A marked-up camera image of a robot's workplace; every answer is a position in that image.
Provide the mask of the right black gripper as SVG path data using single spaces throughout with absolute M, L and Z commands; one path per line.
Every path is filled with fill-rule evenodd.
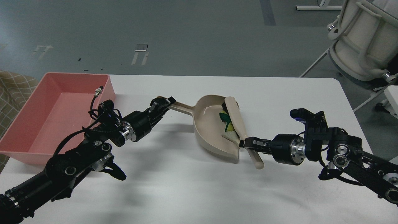
M 290 149 L 295 138 L 295 134 L 278 134 L 272 140 L 248 137 L 244 140 L 244 148 L 272 155 L 278 163 L 296 165 Z

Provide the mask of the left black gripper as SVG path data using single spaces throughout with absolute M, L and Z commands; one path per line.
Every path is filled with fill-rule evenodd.
M 168 112 L 170 106 L 176 102 L 173 97 L 155 98 L 145 111 L 134 111 L 123 117 L 123 135 L 125 140 L 137 142 L 150 133 L 151 129 Z

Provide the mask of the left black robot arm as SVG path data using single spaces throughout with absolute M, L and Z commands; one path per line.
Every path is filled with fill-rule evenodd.
M 93 96 L 89 115 L 94 119 L 61 141 L 43 171 L 1 194 L 1 223 L 18 224 L 49 201 L 71 197 L 74 188 L 91 172 L 103 172 L 124 181 L 126 174 L 115 164 L 112 145 L 138 142 L 163 118 L 176 101 L 157 97 L 149 108 L 122 116 L 112 100 L 99 103 L 100 86 Z

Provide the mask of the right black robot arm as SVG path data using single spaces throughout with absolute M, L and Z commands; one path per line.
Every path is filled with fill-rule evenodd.
M 323 111 L 312 113 L 305 108 L 290 111 L 290 116 L 305 125 L 303 137 L 278 134 L 274 139 L 248 137 L 240 146 L 272 155 L 282 164 L 298 166 L 305 159 L 319 162 L 320 180 L 334 178 L 364 186 L 392 204 L 397 204 L 397 165 L 363 151 L 362 139 L 344 129 L 328 127 Z

